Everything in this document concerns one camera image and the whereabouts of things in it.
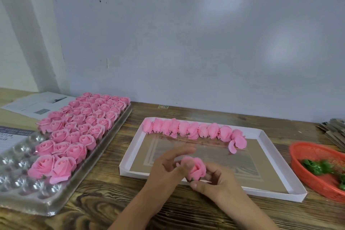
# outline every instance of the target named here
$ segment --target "wood grain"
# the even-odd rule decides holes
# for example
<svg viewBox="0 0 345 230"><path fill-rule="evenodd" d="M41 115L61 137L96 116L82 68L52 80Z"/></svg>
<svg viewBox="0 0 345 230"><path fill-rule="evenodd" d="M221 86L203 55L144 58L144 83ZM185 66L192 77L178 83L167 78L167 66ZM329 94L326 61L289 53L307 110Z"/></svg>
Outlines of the wood grain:
<svg viewBox="0 0 345 230"><path fill-rule="evenodd" d="M314 123L229 114L133 102L132 114L66 206L53 217L0 209L0 229L107 229L140 191L145 181L120 177L118 166L145 117L217 122L263 129L289 163L289 145L311 141L339 150ZM251 197L281 229L344 229L345 205L330 201L306 187L302 203ZM237 229L237 225L209 199L179 185L147 229Z"/></svg>

